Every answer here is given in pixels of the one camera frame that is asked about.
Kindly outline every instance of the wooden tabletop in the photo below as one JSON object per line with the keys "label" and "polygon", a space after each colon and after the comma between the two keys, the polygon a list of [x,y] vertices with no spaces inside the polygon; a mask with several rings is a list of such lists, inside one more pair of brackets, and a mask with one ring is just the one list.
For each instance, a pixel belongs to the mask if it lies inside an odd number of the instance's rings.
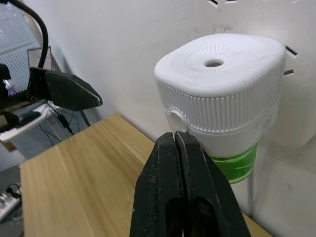
{"label": "wooden tabletop", "polygon": [[[110,116],[21,165],[26,237],[128,237],[154,143]],[[270,237],[245,217],[254,237]]]}

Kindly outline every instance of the white wall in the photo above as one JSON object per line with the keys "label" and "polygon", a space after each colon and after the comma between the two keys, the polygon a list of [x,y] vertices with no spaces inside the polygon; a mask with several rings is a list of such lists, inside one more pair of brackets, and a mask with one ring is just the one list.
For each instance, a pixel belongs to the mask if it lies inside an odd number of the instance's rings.
{"label": "white wall", "polygon": [[[244,33],[242,27],[227,26],[225,15],[215,25],[214,9],[208,8],[211,5],[205,0],[25,2],[47,24],[50,45],[61,68],[89,82],[103,97],[104,105],[89,114],[103,118],[118,111],[152,139],[168,131],[153,74],[156,62],[203,35],[224,30]],[[255,18],[256,14],[247,16],[253,8],[240,14],[239,20]],[[263,14],[257,16],[262,29],[271,26]],[[247,33],[260,34],[251,29]],[[253,218],[273,235],[315,236],[315,154],[316,139],[302,149],[284,148],[266,138],[260,141]],[[246,181],[233,189],[248,212]]]}

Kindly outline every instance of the gray floor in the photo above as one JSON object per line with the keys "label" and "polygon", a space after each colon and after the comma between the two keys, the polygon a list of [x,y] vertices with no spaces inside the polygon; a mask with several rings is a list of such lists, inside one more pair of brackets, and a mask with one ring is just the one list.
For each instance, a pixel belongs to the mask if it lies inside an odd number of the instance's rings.
{"label": "gray floor", "polygon": [[[0,172],[0,193],[2,193],[9,184],[20,183],[20,169],[15,166],[8,170]],[[10,213],[0,223],[0,237],[20,237],[23,232],[23,219],[14,221],[12,217],[15,211],[20,209],[21,205],[17,206],[12,213]]]}

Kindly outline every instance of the wall slot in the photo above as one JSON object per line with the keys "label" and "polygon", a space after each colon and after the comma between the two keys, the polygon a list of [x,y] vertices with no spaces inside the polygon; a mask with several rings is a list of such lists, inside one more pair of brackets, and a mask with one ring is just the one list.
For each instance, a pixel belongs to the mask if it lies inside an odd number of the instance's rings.
{"label": "wall slot", "polygon": [[294,74],[293,69],[284,72],[284,75]]}
{"label": "wall slot", "polygon": [[290,47],[288,47],[288,46],[286,46],[285,47],[286,48],[286,50],[287,50],[287,52],[292,56],[292,57],[296,57],[297,56],[297,52],[296,51],[294,51],[293,49],[291,49]]}
{"label": "wall slot", "polygon": [[210,4],[212,4],[214,7],[217,7],[217,5],[218,5],[218,2],[215,1],[215,0],[209,0],[208,2],[209,2]]}

